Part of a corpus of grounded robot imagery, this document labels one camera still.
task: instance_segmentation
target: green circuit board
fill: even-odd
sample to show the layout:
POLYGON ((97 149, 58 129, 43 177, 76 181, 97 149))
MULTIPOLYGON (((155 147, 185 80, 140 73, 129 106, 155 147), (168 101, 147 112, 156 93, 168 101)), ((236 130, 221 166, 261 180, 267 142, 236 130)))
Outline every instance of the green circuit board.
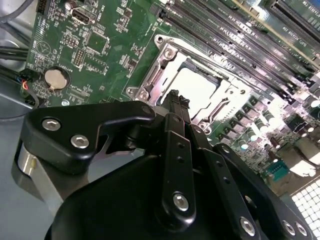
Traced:
MULTIPOLYGON (((282 0, 319 31, 320 14, 302 0, 282 0)), ((298 37, 286 23, 270 14, 274 0, 41 0, 45 11, 38 12, 26 67, 42 73, 29 86, 44 99, 47 107, 130 101, 128 87, 142 84, 160 50, 156 35, 176 37, 214 59, 225 69, 240 76, 262 93, 251 97, 264 100, 268 111, 284 120, 298 114, 314 127, 306 106, 299 104, 286 111, 288 102, 273 92, 295 83, 301 91, 309 89, 296 77, 306 78, 320 69, 319 51, 298 37), (72 3, 90 16, 80 22, 66 8, 72 3), (45 81, 47 69, 59 67, 67 72, 69 84, 52 90, 45 81)), ((230 121, 242 111, 237 98, 230 111, 210 124, 211 144, 230 127, 230 121)), ((239 133, 230 146, 257 173, 269 174, 272 164, 265 150, 274 136, 293 144, 299 136, 288 130, 269 128, 259 135, 259 142, 239 148, 239 133)))
MULTIPOLYGON (((159 21, 153 10, 160 7, 166 9, 162 3, 164 1, 88 0, 85 4, 83 1, 73 1, 77 7, 82 7, 91 14, 94 21, 89 24, 81 24, 74 20, 70 11, 65 9, 64 0, 42 2, 47 2, 49 7, 45 15, 38 13, 36 16, 33 42, 26 66, 41 73, 52 66, 58 66, 65 69, 70 76, 68 87, 59 91, 49 89, 43 79, 33 83, 34 91, 47 100, 47 106, 60 106, 65 100, 70 105, 129 100, 125 89, 140 85, 158 53, 153 41, 155 34, 179 36, 199 46, 200 49, 206 48, 202 42, 194 39, 192 34, 182 29, 182 26, 168 26, 159 21)), ((186 1, 185 6, 201 15, 201 11, 192 3, 193 1, 186 1)), ((217 13, 222 17, 232 19, 229 13, 220 7, 221 4, 229 7, 235 5, 232 0, 224 3, 210 0, 206 4, 212 9, 217 9, 217 13)), ((238 11, 244 19, 254 22, 254 19, 244 11, 241 12, 241 9, 238 11)), ((200 33, 218 45, 220 47, 218 52, 229 51, 224 43, 215 40, 215 36, 207 33, 205 29, 200 29, 194 20, 189 20, 188 17, 182 17, 182 20, 184 28, 190 28, 196 35, 200 33)), ((314 52, 307 45, 300 50, 310 58, 314 52)), ((294 61, 282 54, 284 61, 304 74, 305 69, 295 63, 296 57, 301 56, 289 51, 287 54, 291 54, 290 57, 294 56, 294 61)), ((233 55, 239 59, 251 56, 233 55)), ((273 78, 268 76, 270 81, 274 81, 273 78)))
POLYGON ((47 17, 37 14, 27 67, 43 73, 59 66, 70 75, 70 85, 51 91, 40 80, 33 89, 49 99, 49 106, 60 106, 62 100, 71 105, 129 100, 125 86, 138 86, 148 69, 140 64, 135 69, 139 74, 131 77, 154 35, 156 17, 148 13, 150 6, 148 0, 99 1, 87 6, 95 24, 83 25, 65 12, 62 2, 52 1, 47 17))

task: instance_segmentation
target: black plastic bracket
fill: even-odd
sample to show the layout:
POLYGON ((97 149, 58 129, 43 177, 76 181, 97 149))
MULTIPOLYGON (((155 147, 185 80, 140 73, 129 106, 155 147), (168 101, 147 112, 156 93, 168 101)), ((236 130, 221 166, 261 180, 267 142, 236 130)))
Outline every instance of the black plastic bracket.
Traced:
POLYGON ((79 174, 86 171, 97 153, 100 136, 112 136, 137 124, 150 124, 155 117, 153 109, 141 101, 39 108, 25 116, 20 138, 34 156, 62 172, 79 174), (58 121, 60 128, 45 129, 46 119, 58 121), (85 136, 88 146, 74 147, 71 138, 75 135, 85 136))
POLYGON ((254 215, 257 216, 255 220, 269 239, 313 239, 314 235, 305 222, 294 214, 229 146, 219 143, 213 150, 224 158, 241 194, 254 203, 254 215), (298 229, 299 225, 305 229, 306 235, 298 229))
POLYGON ((183 119, 175 113, 165 116, 160 146, 164 171, 157 217, 170 231, 182 232, 196 219, 196 198, 190 141, 183 119))
POLYGON ((233 232, 234 239, 261 239, 260 232, 246 206, 238 186, 231 175, 224 158, 213 152, 205 133, 196 125, 189 125, 190 139, 194 147, 193 156, 200 161, 203 172, 210 176, 209 191, 217 192, 233 232), (245 232, 242 222, 250 223, 245 232))

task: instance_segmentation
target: cable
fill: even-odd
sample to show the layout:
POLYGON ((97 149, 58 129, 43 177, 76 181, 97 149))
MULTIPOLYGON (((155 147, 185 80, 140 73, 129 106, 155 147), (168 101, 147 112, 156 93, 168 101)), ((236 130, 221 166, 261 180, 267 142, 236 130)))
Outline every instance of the cable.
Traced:
POLYGON ((22 32, 14 28, 13 26, 9 25, 8 23, 0 23, 0 28, 8 32, 11 36, 13 36, 15 39, 20 41, 26 46, 30 45, 30 38, 24 35, 22 32))
POLYGON ((5 15, 5 16, 0 16, 0 23, 4 24, 4 23, 10 22, 11 20, 17 18, 22 12, 24 12, 27 9, 27 7, 30 6, 30 4, 33 1, 34 0, 25 0, 24 3, 22 3, 21 6, 18 7, 12 13, 5 15))
POLYGON ((10 78, 12 81, 15 81, 17 76, 19 75, 18 72, 13 71, 5 66, 0 65, 0 74, 10 78))
POLYGON ((0 46, 1 53, 9 53, 9 54, 28 54, 27 48, 19 48, 19 47, 12 47, 12 46, 0 46))
POLYGON ((18 55, 18 54, 0 52, 0 59, 25 62, 27 60, 27 55, 18 55))
MULTIPOLYGON (((34 99, 35 104, 32 109, 33 110, 37 109, 40 105, 39 98, 37 97, 35 92, 28 87, 26 80, 22 80, 22 88, 34 99)), ((25 117, 25 115, 26 113, 19 116, 14 116, 14 117, 0 118, 0 123, 9 123, 9 122, 21 120, 25 117)))

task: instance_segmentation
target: ram slot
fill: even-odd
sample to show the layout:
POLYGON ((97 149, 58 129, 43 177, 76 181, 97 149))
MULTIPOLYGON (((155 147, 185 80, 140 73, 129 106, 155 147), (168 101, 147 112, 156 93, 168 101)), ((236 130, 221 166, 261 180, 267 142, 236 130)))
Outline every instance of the ram slot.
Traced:
MULTIPOLYGON (((235 22, 231 21, 231 19, 228 18, 228 16, 231 16, 232 18, 240 22, 242 25, 246 26, 247 20, 242 15, 240 15, 234 10, 231 10, 227 5, 225 5, 219 0, 211 0, 211 2, 215 4, 217 7, 213 7, 206 0, 198 0, 199 4, 202 4, 204 7, 206 7, 207 10, 210 10, 216 15, 219 15, 230 25, 241 31, 242 34, 244 34, 248 38, 254 38, 255 43, 259 45, 262 49, 265 49, 270 53, 274 53, 274 56, 278 58, 280 61, 282 61, 284 64, 286 64, 287 67, 291 68, 292 71, 298 70, 304 75, 307 75, 309 73, 309 70, 305 69, 300 61, 298 61, 294 56, 292 56, 292 54, 289 51, 280 47, 268 35, 260 32, 254 26, 250 27, 252 34, 249 34, 246 31, 242 30, 235 22)), ((308 67, 311 68, 313 71, 317 70, 313 65, 310 65, 308 67)))
POLYGON ((269 10, 284 24, 288 25, 300 38, 320 52, 319 32, 287 4, 277 0, 269 7, 269 10))
POLYGON ((253 52, 247 52, 246 50, 244 50, 242 47, 236 45, 236 44, 232 44, 230 42, 229 38, 226 38, 225 36, 223 36, 221 34, 220 31, 218 31, 217 29, 215 29, 215 26, 213 24, 211 24, 211 22, 206 21, 205 19, 201 18, 200 16, 197 16, 194 11, 185 6, 185 5, 174 5, 171 7, 171 9, 173 9, 174 12, 176 12, 178 15, 183 16, 186 20, 190 21, 194 26, 197 26, 198 29, 202 29, 204 30, 207 34, 211 35, 212 39, 217 39, 220 43, 222 43, 225 46, 229 46, 232 45, 232 49, 235 50, 236 54, 238 55, 239 59, 245 59, 246 63, 250 63, 250 64, 246 64, 247 68, 254 68, 255 71, 263 71, 266 74, 266 76, 268 76, 268 79, 271 81, 275 81, 278 84, 283 84, 286 85, 289 80, 286 80, 283 78, 282 75, 280 75, 278 72, 276 72, 276 74, 274 74, 274 70, 267 64, 260 64, 261 62, 264 62, 261 59, 253 59, 253 52))
POLYGON ((224 55, 228 58, 228 60, 233 64, 234 70, 233 72, 239 76, 241 75, 247 75, 248 78, 251 78, 255 80, 257 83, 260 83, 265 88, 271 89, 274 93, 279 95, 281 98, 286 99, 284 96, 288 96, 288 94, 278 87, 275 84, 272 84, 271 82, 268 82, 265 80, 265 76, 261 75, 258 72, 253 72, 251 68, 243 67, 243 62, 241 62, 239 59, 237 59, 232 54, 229 54, 228 52, 224 51, 220 46, 216 44, 211 44, 211 40, 198 34, 195 31, 191 30, 191 27, 189 25, 186 25, 186 23, 175 15, 167 15, 164 16, 163 20, 170 24, 171 26, 175 27, 176 29, 182 31, 183 33, 192 36, 196 42, 201 43, 202 45, 206 46, 212 54, 217 55, 224 55))
MULTIPOLYGON (((209 18, 209 20, 207 20, 206 18, 202 18, 202 23, 205 24, 207 27, 213 26, 215 27, 211 22, 215 23, 216 25, 219 26, 217 30, 217 32, 215 32, 215 34, 219 34, 222 33, 224 35, 226 35, 228 38, 230 38, 228 36, 228 34, 233 34, 234 36, 238 35, 238 31, 237 29, 235 29, 234 27, 230 26, 223 18, 220 18, 217 14, 215 14, 212 11, 207 11, 206 8, 204 8, 202 5, 198 4, 198 1, 196 0, 190 0, 189 2, 192 3, 192 5, 197 9, 201 11, 202 15, 206 15, 206 17, 209 18)), ((179 8, 185 8, 185 3, 179 3, 176 2, 175 6, 178 6, 179 8)), ((287 67, 287 65, 283 64, 279 59, 275 58, 272 54, 270 54, 269 52, 266 51, 262 51, 263 48, 259 47, 256 45, 256 43, 249 37, 247 36, 243 36, 241 38, 241 41, 244 43, 245 46, 248 46, 245 50, 243 50, 243 46, 238 43, 238 42, 234 42, 232 40, 232 42, 234 42, 235 44, 239 45, 239 51, 241 51, 242 54, 245 54, 247 57, 251 58, 251 57, 255 57, 256 62, 260 62, 260 63, 269 63, 269 62, 273 62, 274 65, 273 67, 268 65, 268 64, 264 64, 263 67, 268 69, 271 72, 276 72, 276 74, 278 75, 278 78, 282 81, 282 83, 286 84, 286 83, 290 83, 291 85, 295 85, 294 83, 291 83, 291 79, 294 78, 294 76, 297 74, 297 71, 293 71, 291 70, 289 67, 287 67)))

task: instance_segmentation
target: pcie slot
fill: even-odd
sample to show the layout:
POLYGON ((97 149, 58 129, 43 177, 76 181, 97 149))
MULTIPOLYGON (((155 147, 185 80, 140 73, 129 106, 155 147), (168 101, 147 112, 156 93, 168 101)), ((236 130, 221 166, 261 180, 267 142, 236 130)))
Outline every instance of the pcie slot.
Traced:
MULTIPOLYGON (((226 46, 230 45, 230 40, 223 36, 219 31, 217 31, 210 22, 204 22, 204 19, 199 16, 196 16, 196 14, 193 12, 192 9, 190 9, 187 6, 182 5, 174 5, 171 7, 175 12, 177 12, 179 15, 183 16, 185 19, 188 19, 192 24, 198 25, 200 28, 205 30, 208 34, 212 36, 212 38, 216 38, 219 40, 219 42, 225 44, 226 46)), ((242 55, 241 57, 246 59, 246 61, 251 61, 252 63, 248 65, 247 67, 250 68, 251 66, 256 66, 267 73, 267 75, 272 78, 272 80, 278 82, 279 84, 286 85, 289 83, 289 80, 284 79, 280 74, 277 75, 274 74, 274 70, 267 64, 260 64, 261 60, 256 59, 253 60, 253 55, 243 50, 241 47, 237 46, 236 44, 232 45, 233 49, 237 51, 239 55, 242 55)))
POLYGON ((299 16, 287 4, 281 0, 276 0, 269 10, 283 23, 289 25, 292 30, 317 51, 320 50, 320 35, 311 24, 299 16))
MULTIPOLYGON (((228 14, 229 16, 232 16, 233 18, 235 18, 237 21, 239 21, 240 23, 242 23, 243 25, 246 25, 247 20, 240 15, 239 13, 232 11, 227 5, 225 5, 223 2, 219 1, 219 0, 210 0, 212 3, 214 3, 215 5, 218 6, 218 8, 220 8, 223 12, 225 12, 226 14, 228 14)), ((201 3, 203 6, 205 6, 208 10, 211 10, 213 13, 220 15, 221 18, 223 18, 225 21, 228 21, 229 24, 232 24, 235 28, 239 29, 239 26, 234 24, 233 22, 231 22, 230 19, 228 19, 226 16, 224 16, 217 8, 212 7, 210 4, 208 4, 207 0, 198 0, 199 3, 201 3)), ((272 49, 270 48, 270 46, 274 49, 277 49, 277 51, 281 52, 281 54, 283 56, 285 56, 286 59, 288 59, 288 61, 293 62, 296 66, 301 66, 302 63, 299 62, 295 57, 293 57, 291 55, 291 53, 287 50, 285 50, 282 47, 279 47, 279 45, 274 42, 273 39, 271 39, 268 35, 260 32, 258 29, 255 29, 254 27, 251 27, 250 30, 253 32, 253 34, 256 36, 255 37, 255 41, 256 43, 263 49, 269 49, 271 52, 272 49)), ((246 35, 249 38, 252 38, 253 36, 246 33, 245 31, 242 31, 242 29, 240 29, 240 31, 246 35)), ((289 68, 291 68, 293 71, 295 71, 296 69, 293 68, 291 66, 291 64, 289 64, 287 61, 285 61, 283 58, 279 57, 278 55, 275 54, 275 57, 277 57, 280 61, 282 61, 283 63, 285 63, 289 68)), ((313 71, 316 71, 317 69, 311 65, 310 66, 313 71)))
MULTIPOLYGON (((210 20, 212 20, 214 23, 216 23, 217 25, 219 25, 219 27, 224 28, 225 30, 227 30, 229 33, 234 34, 235 36, 237 36, 238 32, 237 30, 232 27, 229 26, 226 21, 223 20, 223 18, 219 18, 219 16, 217 16, 216 14, 212 14, 212 11, 209 12, 207 11, 205 8, 203 8, 202 6, 200 6, 198 4, 198 1, 195 0, 189 0, 189 2, 192 2, 192 5, 194 7, 196 7, 198 10, 201 10, 201 13, 205 14, 206 16, 210 17, 210 20)), ((185 4, 183 3, 179 3, 179 2, 175 2, 175 6, 178 6, 179 8, 188 8, 185 6, 185 4)), ((192 10, 190 8, 187 9, 188 13, 192 12, 192 10)), ((205 24, 207 27, 210 27, 210 30, 215 31, 214 29, 212 29, 212 24, 211 21, 206 20, 205 18, 202 18, 202 23, 205 24)), ((219 29, 217 29, 217 31, 215 31, 216 35, 219 35, 220 37, 222 37, 222 35, 220 35, 219 29)), ((242 48, 242 46, 240 45, 237 49, 238 51, 240 51, 243 55, 246 55, 248 58, 251 57, 255 57, 257 62, 263 63, 266 60, 271 60, 272 62, 275 63, 275 65, 280 69, 282 72, 286 73, 287 75, 291 75, 291 77, 294 77, 297 72, 296 71, 292 71, 289 67, 287 67, 287 65, 283 64, 281 61, 279 61, 277 58, 275 58, 274 56, 272 56, 271 54, 265 52, 265 51, 261 51, 261 49, 264 48, 259 48, 257 47, 257 45, 255 44, 255 42, 247 37, 244 36, 244 38, 241 38, 241 41, 243 43, 245 43, 246 45, 248 45, 251 48, 252 54, 250 54, 249 52, 247 52, 248 49, 244 50, 242 48)), ((277 70, 277 69, 273 69, 271 66, 269 66, 268 64, 263 64, 263 68, 268 69, 271 72, 276 72, 276 74, 278 75, 278 79, 280 79, 282 81, 282 83, 286 84, 286 83, 291 83, 291 81, 288 79, 284 79, 283 75, 277 70)))
POLYGON ((277 85, 271 84, 270 82, 265 81, 265 77, 258 72, 253 72, 250 68, 243 67, 243 63, 234 57, 232 54, 224 51, 220 46, 211 44, 211 40, 207 39, 204 36, 192 31, 189 26, 186 26, 185 23, 174 15, 167 15, 164 20, 170 25, 174 26, 176 29, 181 30, 182 32, 187 33, 192 36, 192 38, 196 39, 199 43, 207 46, 213 54, 217 55, 225 55, 234 66, 239 69, 239 71, 234 71, 235 74, 240 75, 240 72, 245 73, 248 77, 256 80, 266 88, 271 89, 273 92, 278 94, 283 98, 284 95, 288 95, 283 89, 278 87, 277 85))
MULTIPOLYGON (((233 33, 234 35, 237 35, 239 30, 237 30, 234 26, 232 26, 225 18, 219 16, 217 13, 203 5, 198 0, 189 0, 192 5, 200 9, 204 14, 206 14, 208 17, 210 17, 215 23, 218 23, 223 28, 227 29, 230 33, 233 33)), ((257 43, 252 39, 252 37, 248 37, 247 35, 243 35, 243 38, 241 38, 243 42, 245 42, 250 48, 252 48, 256 53, 259 53, 262 56, 266 56, 268 59, 270 59, 272 62, 274 62, 278 67, 281 67, 288 75, 295 76, 297 74, 297 70, 293 68, 292 66, 289 66, 286 64, 285 61, 283 61, 281 58, 277 58, 274 56, 274 54, 270 54, 268 50, 266 50, 264 47, 257 46, 257 43)))

